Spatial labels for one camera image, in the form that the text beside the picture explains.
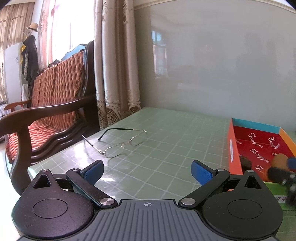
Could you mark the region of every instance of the gray ribbed panel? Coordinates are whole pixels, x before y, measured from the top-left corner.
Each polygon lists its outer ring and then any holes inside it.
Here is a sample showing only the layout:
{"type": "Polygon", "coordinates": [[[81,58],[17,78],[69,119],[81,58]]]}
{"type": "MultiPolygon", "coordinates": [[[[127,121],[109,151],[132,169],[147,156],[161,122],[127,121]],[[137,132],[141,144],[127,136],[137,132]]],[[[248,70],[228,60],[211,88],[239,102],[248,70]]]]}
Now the gray ribbed panel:
{"type": "Polygon", "coordinates": [[[79,234],[64,241],[226,241],[204,225],[193,210],[173,200],[123,200],[119,207],[100,211],[79,234]]]}

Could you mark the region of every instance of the wooden chair leg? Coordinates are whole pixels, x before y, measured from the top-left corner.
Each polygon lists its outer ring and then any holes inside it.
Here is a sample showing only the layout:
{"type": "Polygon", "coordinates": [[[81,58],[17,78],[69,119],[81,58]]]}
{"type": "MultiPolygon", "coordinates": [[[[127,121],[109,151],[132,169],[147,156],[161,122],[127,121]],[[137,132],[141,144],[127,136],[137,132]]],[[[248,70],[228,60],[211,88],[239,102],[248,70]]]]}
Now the wooden chair leg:
{"type": "Polygon", "coordinates": [[[12,164],[10,179],[14,189],[19,195],[22,195],[31,182],[28,167],[31,165],[32,144],[28,127],[17,132],[17,137],[17,156],[12,164]]]}

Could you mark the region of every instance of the triangular cutout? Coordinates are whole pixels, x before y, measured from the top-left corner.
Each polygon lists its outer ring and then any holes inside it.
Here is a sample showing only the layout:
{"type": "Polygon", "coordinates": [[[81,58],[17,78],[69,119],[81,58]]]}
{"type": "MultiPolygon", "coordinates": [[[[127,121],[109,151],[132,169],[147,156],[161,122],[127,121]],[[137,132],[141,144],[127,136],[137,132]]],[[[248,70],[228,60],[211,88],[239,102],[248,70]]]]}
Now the triangular cutout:
{"type": "Polygon", "coordinates": [[[47,188],[51,187],[51,183],[46,174],[40,176],[38,181],[35,183],[34,188],[47,188]]]}
{"type": "Polygon", "coordinates": [[[257,182],[257,180],[254,176],[249,176],[248,180],[246,181],[245,187],[246,188],[261,189],[259,183],[257,182]]]}

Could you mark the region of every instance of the open cardboard box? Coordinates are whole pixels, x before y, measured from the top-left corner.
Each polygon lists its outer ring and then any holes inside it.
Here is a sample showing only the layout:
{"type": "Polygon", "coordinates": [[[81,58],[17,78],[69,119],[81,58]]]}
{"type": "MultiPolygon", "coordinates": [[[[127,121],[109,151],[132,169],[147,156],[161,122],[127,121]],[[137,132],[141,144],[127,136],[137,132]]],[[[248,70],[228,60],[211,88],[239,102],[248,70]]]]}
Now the open cardboard box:
{"type": "Polygon", "coordinates": [[[265,181],[282,209],[295,209],[285,203],[286,188],[270,182],[267,177],[267,171],[276,154],[296,156],[295,143],[281,127],[232,118],[228,131],[228,145],[231,174],[243,174],[239,156],[247,157],[252,162],[252,170],[265,181]]]}

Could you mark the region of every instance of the wooden sofa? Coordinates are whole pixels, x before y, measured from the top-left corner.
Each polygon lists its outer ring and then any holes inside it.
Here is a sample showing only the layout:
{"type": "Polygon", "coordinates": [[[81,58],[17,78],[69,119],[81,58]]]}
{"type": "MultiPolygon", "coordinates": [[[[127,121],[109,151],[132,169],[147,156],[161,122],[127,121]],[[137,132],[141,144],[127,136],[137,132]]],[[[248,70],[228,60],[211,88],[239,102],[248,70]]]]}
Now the wooden sofa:
{"type": "Polygon", "coordinates": [[[10,178],[19,194],[31,182],[29,166],[99,131],[95,93],[92,41],[35,79],[31,108],[13,111],[25,102],[6,107],[12,113],[0,120],[0,136],[7,134],[10,178]]]}

